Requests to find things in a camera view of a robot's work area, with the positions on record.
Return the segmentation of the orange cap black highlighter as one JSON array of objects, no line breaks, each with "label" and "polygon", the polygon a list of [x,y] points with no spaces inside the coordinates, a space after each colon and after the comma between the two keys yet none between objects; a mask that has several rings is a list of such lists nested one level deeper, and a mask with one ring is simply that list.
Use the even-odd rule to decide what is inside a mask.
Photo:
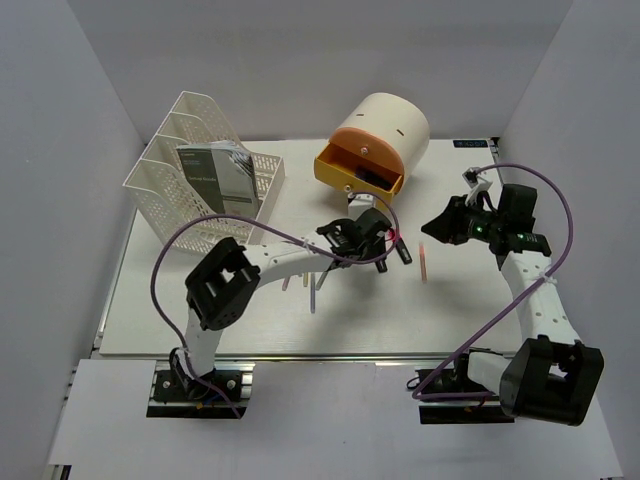
[{"label": "orange cap black highlighter", "polygon": [[381,259],[377,261],[375,265],[379,273],[386,273],[388,271],[388,267],[385,259]]}]

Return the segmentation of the pink cap black highlighter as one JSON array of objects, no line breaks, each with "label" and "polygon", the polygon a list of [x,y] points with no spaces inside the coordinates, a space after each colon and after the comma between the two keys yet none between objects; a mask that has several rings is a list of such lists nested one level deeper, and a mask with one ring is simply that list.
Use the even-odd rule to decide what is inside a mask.
[{"label": "pink cap black highlighter", "polygon": [[398,253],[402,263],[404,265],[411,264],[413,262],[413,258],[411,256],[411,253],[410,253],[406,243],[404,242],[402,236],[398,232],[394,232],[393,233],[393,242],[394,242],[394,248],[395,248],[396,252]]}]

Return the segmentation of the yellow drawer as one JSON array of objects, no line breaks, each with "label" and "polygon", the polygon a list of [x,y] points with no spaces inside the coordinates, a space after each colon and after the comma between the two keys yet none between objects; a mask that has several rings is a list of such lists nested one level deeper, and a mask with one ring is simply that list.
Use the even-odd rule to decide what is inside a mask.
[{"label": "yellow drawer", "polygon": [[[355,177],[358,167],[366,168],[386,179],[391,188],[387,191],[376,188]],[[393,198],[399,193],[404,183],[404,173],[394,174],[386,170],[377,170],[372,166],[366,166],[363,160],[359,160],[354,154],[328,143],[315,158],[313,164],[315,178],[343,193],[366,192],[375,193],[387,203],[391,204]]]}]

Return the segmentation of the orange drawer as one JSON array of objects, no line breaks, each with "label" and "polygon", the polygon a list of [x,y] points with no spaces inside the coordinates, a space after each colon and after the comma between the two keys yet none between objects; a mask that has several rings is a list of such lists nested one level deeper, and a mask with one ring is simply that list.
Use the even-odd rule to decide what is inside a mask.
[{"label": "orange drawer", "polygon": [[366,166],[394,174],[404,173],[400,155],[385,140],[359,128],[340,127],[329,138],[329,143],[363,160]]}]

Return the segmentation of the cream round drawer cabinet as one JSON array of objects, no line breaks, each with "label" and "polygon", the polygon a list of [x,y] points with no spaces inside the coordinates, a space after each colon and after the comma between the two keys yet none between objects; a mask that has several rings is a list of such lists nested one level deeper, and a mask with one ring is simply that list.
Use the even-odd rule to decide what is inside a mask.
[{"label": "cream round drawer cabinet", "polygon": [[414,171],[430,141],[430,126],[421,110],[384,92],[365,97],[340,127],[363,129],[388,142],[401,157],[404,179]]}]

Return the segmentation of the grey setup guide booklet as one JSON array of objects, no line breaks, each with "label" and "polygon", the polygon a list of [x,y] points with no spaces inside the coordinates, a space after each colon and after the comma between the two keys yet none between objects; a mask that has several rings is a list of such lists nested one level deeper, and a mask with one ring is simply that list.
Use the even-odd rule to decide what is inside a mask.
[{"label": "grey setup guide booklet", "polygon": [[256,218],[260,200],[251,153],[222,140],[180,145],[176,151],[187,182],[215,213]]}]

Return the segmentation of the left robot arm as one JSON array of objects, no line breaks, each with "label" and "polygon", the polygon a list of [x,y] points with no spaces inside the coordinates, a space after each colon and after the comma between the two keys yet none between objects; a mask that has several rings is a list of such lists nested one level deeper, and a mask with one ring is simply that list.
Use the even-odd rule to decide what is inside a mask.
[{"label": "left robot arm", "polygon": [[237,322],[254,292],[305,273],[325,273],[382,255],[392,223],[369,208],[357,219],[338,219],[301,239],[242,246],[219,241],[188,275],[186,346],[173,355],[177,387],[199,399],[211,387],[215,354],[224,329]]}]

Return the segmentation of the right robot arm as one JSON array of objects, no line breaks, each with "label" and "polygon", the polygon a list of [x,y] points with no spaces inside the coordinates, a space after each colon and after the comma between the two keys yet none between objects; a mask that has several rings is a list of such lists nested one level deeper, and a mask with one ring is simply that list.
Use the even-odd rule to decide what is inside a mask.
[{"label": "right robot arm", "polygon": [[507,184],[493,207],[487,192],[452,197],[422,226],[436,240],[484,242],[509,286],[523,343],[512,358],[468,346],[416,387],[423,402],[495,398],[511,418],[578,426],[586,417],[604,357],[572,327],[551,276],[551,249],[534,231],[537,191]]}]

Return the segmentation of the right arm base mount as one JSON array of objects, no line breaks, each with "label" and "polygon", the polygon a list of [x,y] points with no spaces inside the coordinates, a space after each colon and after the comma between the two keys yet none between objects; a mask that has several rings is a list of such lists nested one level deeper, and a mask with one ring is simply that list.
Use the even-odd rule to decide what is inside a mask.
[{"label": "right arm base mount", "polygon": [[484,395],[482,385],[468,378],[469,353],[461,354],[421,391],[432,396],[419,406],[422,425],[513,424],[496,394]]}]

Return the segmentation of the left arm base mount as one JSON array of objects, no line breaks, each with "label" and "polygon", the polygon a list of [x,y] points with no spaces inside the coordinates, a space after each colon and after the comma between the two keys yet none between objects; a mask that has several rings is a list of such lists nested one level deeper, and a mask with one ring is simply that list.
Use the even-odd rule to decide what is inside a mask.
[{"label": "left arm base mount", "polygon": [[239,420],[247,410],[253,384],[253,363],[218,363],[204,376],[231,401],[236,415],[219,392],[199,382],[186,391],[167,361],[157,362],[152,376],[146,417],[172,419]]}]

